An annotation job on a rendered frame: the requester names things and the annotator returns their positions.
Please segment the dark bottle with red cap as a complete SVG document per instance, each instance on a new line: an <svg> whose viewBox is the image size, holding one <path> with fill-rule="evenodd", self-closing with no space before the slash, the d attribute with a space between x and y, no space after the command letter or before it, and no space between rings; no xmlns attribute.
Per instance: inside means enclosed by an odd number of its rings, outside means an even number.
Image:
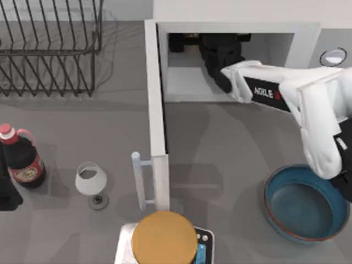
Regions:
<svg viewBox="0 0 352 264"><path fill-rule="evenodd" d="M0 142L9 175L27 189L42 185L46 178L46 167L32 133L4 123L0 125Z"/></svg>

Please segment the round orange disc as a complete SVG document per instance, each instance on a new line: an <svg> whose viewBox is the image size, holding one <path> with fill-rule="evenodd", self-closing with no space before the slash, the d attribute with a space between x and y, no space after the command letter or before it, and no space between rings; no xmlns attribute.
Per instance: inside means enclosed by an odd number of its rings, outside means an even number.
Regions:
<svg viewBox="0 0 352 264"><path fill-rule="evenodd" d="M197 245L193 224L171 211L157 211L144 217L131 239L138 264L191 264Z"/></svg>

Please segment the white kitchen scale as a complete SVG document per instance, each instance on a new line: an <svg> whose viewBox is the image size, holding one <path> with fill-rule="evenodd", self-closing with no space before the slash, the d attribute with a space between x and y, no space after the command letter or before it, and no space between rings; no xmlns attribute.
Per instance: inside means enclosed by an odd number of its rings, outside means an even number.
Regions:
<svg viewBox="0 0 352 264"><path fill-rule="evenodd" d="M121 227L120 235L115 254L114 264L139 264L134 257L131 247L131 238L137 223L128 223ZM199 262L199 257L195 257L192 264L215 264L215 235L212 231L194 226L198 248L201 256L205 258L203 263Z"/></svg>

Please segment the blue bowl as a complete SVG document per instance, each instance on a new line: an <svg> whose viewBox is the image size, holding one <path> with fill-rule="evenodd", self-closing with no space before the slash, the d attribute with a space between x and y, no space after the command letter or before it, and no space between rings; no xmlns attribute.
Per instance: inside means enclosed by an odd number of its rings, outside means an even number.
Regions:
<svg viewBox="0 0 352 264"><path fill-rule="evenodd" d="M317 244L341 233L350 218L350 203L306 164L273 172L263 189L272 228L295 243Z"/></svg>

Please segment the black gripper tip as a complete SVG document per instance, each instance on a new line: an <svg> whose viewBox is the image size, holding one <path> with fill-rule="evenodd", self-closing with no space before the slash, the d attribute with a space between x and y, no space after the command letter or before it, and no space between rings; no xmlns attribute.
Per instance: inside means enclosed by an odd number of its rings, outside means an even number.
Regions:
<svg viewBox="0 0 352 264"><path fill-rule="evenodd" d="M0 212L15 211L22 204L23 198L11 180L0 142Z"/></svg>

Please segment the white microwave oven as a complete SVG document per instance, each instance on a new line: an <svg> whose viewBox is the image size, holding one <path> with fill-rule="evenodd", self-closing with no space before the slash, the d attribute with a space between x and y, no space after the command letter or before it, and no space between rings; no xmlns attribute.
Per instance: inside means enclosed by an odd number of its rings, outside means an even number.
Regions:
<svg viewBox="0 0 352 264"><path fill-rule="evenodd" d="M229 102L206 74L196 47L170 54L169 35L250 34L243 56L287 68L313 68L320 55L346 50L352 66L352 0L153 0L144 22L150 98L164 102Z"/></svg>

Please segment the white wine glass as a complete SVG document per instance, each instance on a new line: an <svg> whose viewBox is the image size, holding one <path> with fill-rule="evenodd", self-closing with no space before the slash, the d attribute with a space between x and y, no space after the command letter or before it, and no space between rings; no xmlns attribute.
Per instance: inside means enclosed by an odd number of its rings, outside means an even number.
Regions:
<svg viewBox="0 0 352 264"><path fill-rule="evenodd" d="M103 210L109 203L105 193L106 173L93 162L84 162L76 170L75 187L79 193L87 196L91 209Z"/></svg>

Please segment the white microwave door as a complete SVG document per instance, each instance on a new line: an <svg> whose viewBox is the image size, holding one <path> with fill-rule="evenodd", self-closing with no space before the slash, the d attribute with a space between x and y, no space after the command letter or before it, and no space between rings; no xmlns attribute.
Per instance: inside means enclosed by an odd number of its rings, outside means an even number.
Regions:
<svg viewBox="0 0 352 264"><path fill-rule="evenodd" d="M157 26L152 19L144 21L147 73L148 116L154 204L158 211L170 210L169 164L166 148Z"/></svg>

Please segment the round microwave knob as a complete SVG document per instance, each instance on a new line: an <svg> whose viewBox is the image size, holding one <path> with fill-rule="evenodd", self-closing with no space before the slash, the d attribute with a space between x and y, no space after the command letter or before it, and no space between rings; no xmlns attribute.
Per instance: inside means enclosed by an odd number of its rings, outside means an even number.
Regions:
<svg viewBox="0 0 352 264"><path fill-rule="evenodd" d="M341 47L324 51L320 56L320 65L325 67L336 67L347 58L347 51Z"/></svg>

